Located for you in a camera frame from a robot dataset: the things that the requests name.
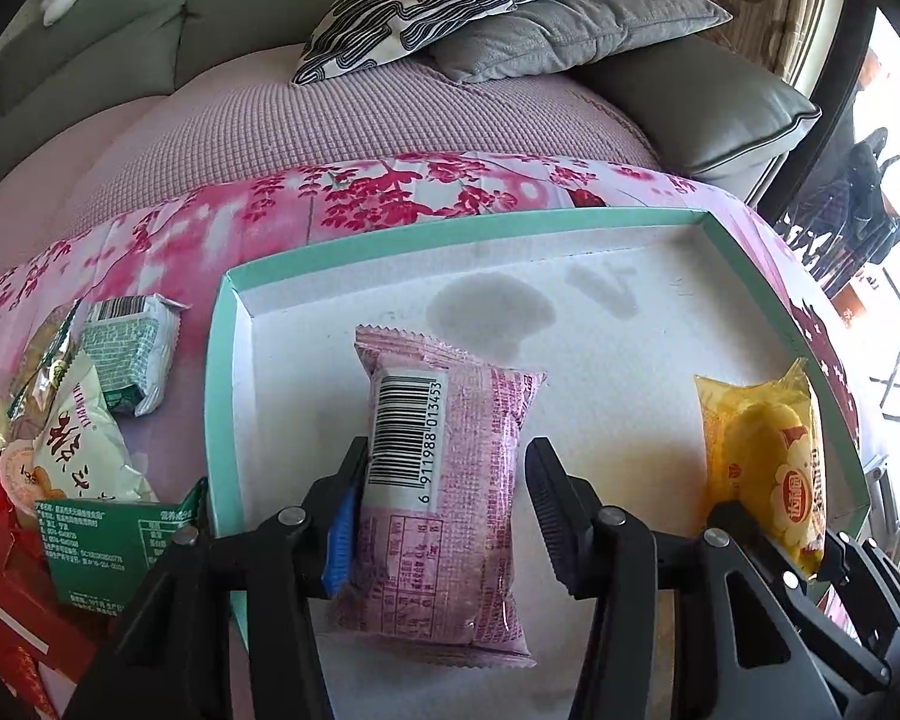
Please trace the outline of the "yellow soft bread packet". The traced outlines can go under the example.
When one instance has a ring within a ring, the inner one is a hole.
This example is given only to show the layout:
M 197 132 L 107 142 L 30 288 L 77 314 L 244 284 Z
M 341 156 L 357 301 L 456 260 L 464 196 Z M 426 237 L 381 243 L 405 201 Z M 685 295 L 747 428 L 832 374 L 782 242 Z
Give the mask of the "yellow soft bread packet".
M 823 564 L 826 468 L 820 404 L 793 361 L 782 377 L 731 385 L 697 376 L 707 477 L 701 512 L 740 502 L 808 578 Z

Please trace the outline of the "pink snack packet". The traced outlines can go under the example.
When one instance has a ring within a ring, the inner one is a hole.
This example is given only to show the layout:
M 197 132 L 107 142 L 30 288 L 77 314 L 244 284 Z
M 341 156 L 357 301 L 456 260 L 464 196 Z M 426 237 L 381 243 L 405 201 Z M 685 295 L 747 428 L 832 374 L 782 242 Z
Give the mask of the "pink snack packet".
M 514 597 L 521 429 L 544 377 L 361 325 L 370 442 L 336 628 L 425 663 L 530 668 Z

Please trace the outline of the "dark green snack packet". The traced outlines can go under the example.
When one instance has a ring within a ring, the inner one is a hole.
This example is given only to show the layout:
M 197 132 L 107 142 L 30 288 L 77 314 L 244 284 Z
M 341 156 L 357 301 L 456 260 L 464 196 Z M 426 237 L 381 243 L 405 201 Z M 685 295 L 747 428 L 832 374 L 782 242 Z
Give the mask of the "dark green snack packet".
M 201 478 L 178 504 L 41 500 L 38 533 L 56 600 L 118 616 L 172 536 L 206 512 L 206 497 Z

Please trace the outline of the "white nut snack packet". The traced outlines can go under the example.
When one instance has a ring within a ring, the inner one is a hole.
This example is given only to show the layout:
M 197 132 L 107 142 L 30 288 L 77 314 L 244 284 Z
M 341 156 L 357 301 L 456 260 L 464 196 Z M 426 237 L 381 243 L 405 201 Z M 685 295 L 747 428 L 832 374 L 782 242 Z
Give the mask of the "white nut snack packet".
M 157 500 L 149 481 L 131 465 L 97 369 L 84 351 L 59 384 L 45 431 L 35 444 L 32 478 L 45 499 Z

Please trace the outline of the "light green white packet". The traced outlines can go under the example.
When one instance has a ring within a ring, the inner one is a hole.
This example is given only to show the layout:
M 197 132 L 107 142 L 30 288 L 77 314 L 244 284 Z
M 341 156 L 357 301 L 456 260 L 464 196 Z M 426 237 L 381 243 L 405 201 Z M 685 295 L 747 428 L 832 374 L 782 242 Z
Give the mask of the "light green white packet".
M 80 349 L 94 363 L 114 415 L 142 418 L 159 408 L 185 310 L 162 294 L 105 299 L 89 309 Z

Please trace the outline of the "dark red striped packet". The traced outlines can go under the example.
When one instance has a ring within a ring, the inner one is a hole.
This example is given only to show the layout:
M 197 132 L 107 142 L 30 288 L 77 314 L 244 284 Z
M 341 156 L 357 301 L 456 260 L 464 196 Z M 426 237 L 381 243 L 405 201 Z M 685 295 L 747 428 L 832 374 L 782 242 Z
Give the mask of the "dark red striped packet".
M 61 717 L 111 628 L 105 614 L 58 600 L 40 535 L 20 523 L 0 473 L 2 681 L 43 717 Z

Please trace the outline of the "orange jelly cup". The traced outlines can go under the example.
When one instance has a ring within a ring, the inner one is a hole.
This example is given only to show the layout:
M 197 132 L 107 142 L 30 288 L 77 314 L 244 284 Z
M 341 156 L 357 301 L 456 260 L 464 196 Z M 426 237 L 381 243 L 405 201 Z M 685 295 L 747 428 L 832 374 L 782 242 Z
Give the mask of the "orange jelly cup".
M 31 440 L 13 440 L 0 454 L 0 478 L 2 489 L 16 511 L 23 528 L 36 530 L 37 502 L 45 499 L 45 493 L 34 477 L 35 445 Z

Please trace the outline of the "clear pack round crackers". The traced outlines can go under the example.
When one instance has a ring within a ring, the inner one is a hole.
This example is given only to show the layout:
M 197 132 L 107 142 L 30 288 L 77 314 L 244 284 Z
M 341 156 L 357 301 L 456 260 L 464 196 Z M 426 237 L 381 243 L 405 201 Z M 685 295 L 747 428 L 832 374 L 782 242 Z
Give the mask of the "clear pack round crackers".
M 23 350 L 16 377 L 11 383 L 11 422 L 46 418 L 56 390 L 76 354 L 76 325 L 82 299 L 61 304 L 30 337 Z

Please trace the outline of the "teal white box lid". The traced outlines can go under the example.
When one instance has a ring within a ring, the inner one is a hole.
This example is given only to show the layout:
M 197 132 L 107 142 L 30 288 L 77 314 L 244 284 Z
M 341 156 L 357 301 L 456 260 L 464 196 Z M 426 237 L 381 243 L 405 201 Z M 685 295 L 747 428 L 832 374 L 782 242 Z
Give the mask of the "teal white box lid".
M 792 307 L 707 211 L 589 208 L 359 234 L 227 271 L 205 427 L 214 525 L 299 504 L 368 427 L 354 333 L 404 328 L 543 374 L 526 437 L 659 532 L 689 535 L 706 481 L 694 382 L 808 358 Z

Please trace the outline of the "cartoon girl pink cloth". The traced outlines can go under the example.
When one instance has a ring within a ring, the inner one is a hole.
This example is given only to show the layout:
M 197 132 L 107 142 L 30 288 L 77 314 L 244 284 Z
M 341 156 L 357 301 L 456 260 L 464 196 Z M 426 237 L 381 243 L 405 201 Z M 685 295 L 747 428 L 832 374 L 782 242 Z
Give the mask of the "cartoon girl pink cloth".
M 589 208 L 707 211 L 738 242 L 792 319 L 809 332 L 809 356 L 826 436 L 827 516 L 848 532 L 868 497 L 859 420 L 847 387 L 841 322 L 823 291 L 754 211 L 729 193 L 643 167 L 492 154 L 409 154 L 279 172 L 208 185 L 128 211 L 52 242 L 0 275 L 0 387 L 58 305 L 164 294 L 188 306 L 169 391 L 152 416 L 126 422 L 154 491 L 178 499 L 206 455 L 206 361 L 212 314 L 227 271 L 272 255 L 359 234 L 475 216 Z

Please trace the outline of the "grey sofa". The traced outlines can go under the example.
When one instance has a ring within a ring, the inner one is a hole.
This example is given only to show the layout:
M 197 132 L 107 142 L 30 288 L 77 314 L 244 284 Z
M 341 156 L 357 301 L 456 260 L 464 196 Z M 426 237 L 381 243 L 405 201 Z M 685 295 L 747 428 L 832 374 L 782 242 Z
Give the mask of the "grey sofa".
M 292 44 L 289 80 L 333 88 L 413 55 L 462 85 L 592 67 L 660 153 L 704 179 L 797 146 L 818 108 L 702 37 L 722 0 L 40 0 L 0 50 L 0 181 L 101 110 Z

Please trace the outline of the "pink sofa cover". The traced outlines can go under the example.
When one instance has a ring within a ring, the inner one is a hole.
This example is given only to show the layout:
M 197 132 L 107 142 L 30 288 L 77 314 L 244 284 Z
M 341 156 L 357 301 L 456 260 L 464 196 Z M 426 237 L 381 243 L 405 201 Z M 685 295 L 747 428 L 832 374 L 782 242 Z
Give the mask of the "pink sofa cover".
M 294 86 L 297 55 L 238 57 L 35 149 L 0 181 L 0 275 L 119 213 L 288 167 L 445 151 L 658 164 L 639 125 L 566 75 L 457 85 L 409 59 Z

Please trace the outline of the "grey cushion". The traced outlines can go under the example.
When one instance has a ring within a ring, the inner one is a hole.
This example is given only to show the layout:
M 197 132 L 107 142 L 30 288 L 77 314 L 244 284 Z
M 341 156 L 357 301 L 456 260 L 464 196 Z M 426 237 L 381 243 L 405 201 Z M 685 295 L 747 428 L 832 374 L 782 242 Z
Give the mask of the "grey cushion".
M 474 85 L 556 75 L 731 20 L 712 0 L 535 0 L 471 21 L 429 54 L 452 82 Z

